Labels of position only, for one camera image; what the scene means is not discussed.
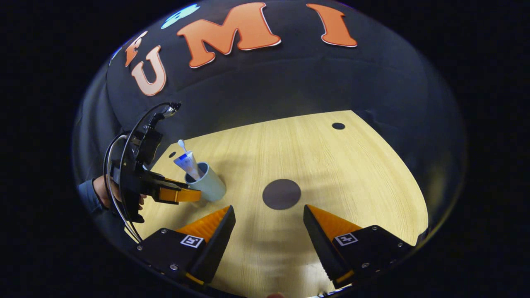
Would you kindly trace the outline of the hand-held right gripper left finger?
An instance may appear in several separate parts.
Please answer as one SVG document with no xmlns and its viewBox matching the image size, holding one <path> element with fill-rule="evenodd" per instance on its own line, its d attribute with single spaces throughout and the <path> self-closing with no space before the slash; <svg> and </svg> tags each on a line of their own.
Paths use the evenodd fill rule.
<svg viewBox="0 0 530 298">
<path fill-rule="evenodd" d="M 181 284 L 211 283 L 236 223 L 233 206 L 178 230 L 161 228 L 132 249 L 142 264 Z"/>
</svg>

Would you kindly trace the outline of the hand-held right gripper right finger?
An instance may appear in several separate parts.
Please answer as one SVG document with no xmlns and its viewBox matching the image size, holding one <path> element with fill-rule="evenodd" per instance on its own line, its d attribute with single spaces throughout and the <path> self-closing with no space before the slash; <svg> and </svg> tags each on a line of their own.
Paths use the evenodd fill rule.
<svg viewBox="0 0 530 298">
<path fill-rule="evenodd" d="M 362 228 L 313 205 L 303 222 L 335 289 L 375 279 L 401 262 L 413 246 L 379 225 Z"/>
</svg>

